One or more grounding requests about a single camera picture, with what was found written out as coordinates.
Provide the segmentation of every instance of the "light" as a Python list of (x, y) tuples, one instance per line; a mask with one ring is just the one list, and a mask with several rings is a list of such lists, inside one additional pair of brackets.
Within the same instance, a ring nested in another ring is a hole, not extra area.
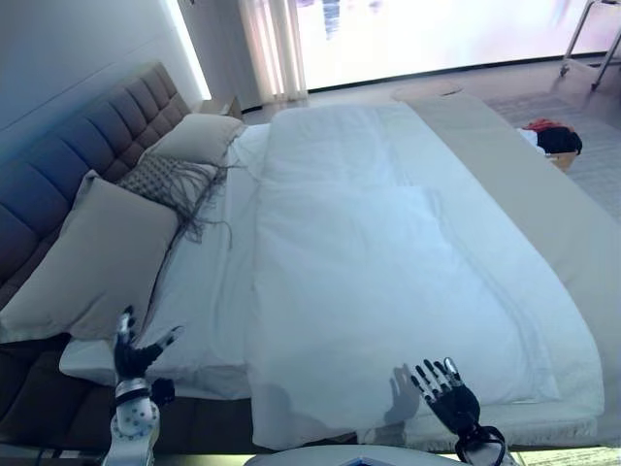
[(205, 81), (205, 75), (203, 74), (201, 64), (198, 61), (198, 56), (196, 56), (196, 50), (194, 49), (192, 40), (190, 39), (190, 34), (187, 32), (187, 26), (183, 20), (183, 14), (179, 8), (179, 3), (177, 3), (177, 0), (165, 0), (164, 4), (168, 9), (168, 14), (173, 21), (177, 34), (179, 35), (183, 51), (185, 51), (185, 56), (187, 57), (187, 63), (190, 66), (190, 70), (192, 70), (192, 75), (194, 76), (196, 85), (201, 93), (201, 98), (203, 100), (209, 100), (212, 98), (212, 95), (210, 93), (210, 89), (207, 87), (207, 81)]

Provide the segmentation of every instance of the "bed frame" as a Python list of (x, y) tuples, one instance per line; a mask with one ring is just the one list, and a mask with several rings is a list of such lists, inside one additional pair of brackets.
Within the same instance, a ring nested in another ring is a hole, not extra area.
[[(189, 109), (161, 63), (150, 63), (0, 168), (0, 309), (58, 236), (82, 176), (115, 181)], [(0, 442), (106, 451), (109, 387), (61, 374), (68, 335), (0, 345)], [(162, 411), (155, 450), (262, 452), (252, 444), (249, 400), (181, 398)]]

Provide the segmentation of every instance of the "white wall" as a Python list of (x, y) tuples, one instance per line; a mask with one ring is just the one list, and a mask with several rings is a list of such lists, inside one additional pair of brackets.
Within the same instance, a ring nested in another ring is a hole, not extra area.
[(199, 100), (164, 0), (1, 0), (0, 162), (155, 59)]
[(261, 105), (237, 0), (179, 3), (212, 96), (235, 95), (242, 109)]

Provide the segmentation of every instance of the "clothing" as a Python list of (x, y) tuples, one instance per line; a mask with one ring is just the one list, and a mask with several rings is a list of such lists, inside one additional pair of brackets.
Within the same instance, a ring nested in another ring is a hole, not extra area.
[(543, 150), (537, 145), (537, 132), (529, 130), (529, 129), (522, 129), (522, 128), (515, 128), (515, 129), (517, 130), (518, 133), (520, 133), (520, 136), (522, 136), (525, 140), (531, 143), (535, 149), (537, 149), (541, 153), (545, 153), (545, 150)]
[(530, 123), (528, 123), (528, 126), (524, 126), (524, 129), (529, 129), (531, 131), (535, 131), (536, 133), (539, 133), (549, 128), (568, 128), (572, 133), (575, 132), (575, 130), (571, 126), (567, 126), (560, 121), (552, 121), (551, 119), (547, 118), (537, 118), (535, 121), (531, 121)]
[(546, 153), (582, 151), (580, 137), (567, 127), (547, 128), (537, 134), (537, 145)]

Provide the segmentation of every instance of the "red cloth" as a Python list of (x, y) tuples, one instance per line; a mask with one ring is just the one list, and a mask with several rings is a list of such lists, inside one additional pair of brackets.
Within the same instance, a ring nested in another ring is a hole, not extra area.
[(522, 129), (529, 129), (531, 131), (535, 131), (536, 133), (540, 133), (541, 131), (549, 128), (567, 128), (572, 133), (575, 133), (571, 126), (567, 126), (560, 121), (552, 121), (547, 118), (537, 118), (535, 121), (528, 123), (528, 126), (524, 126)]

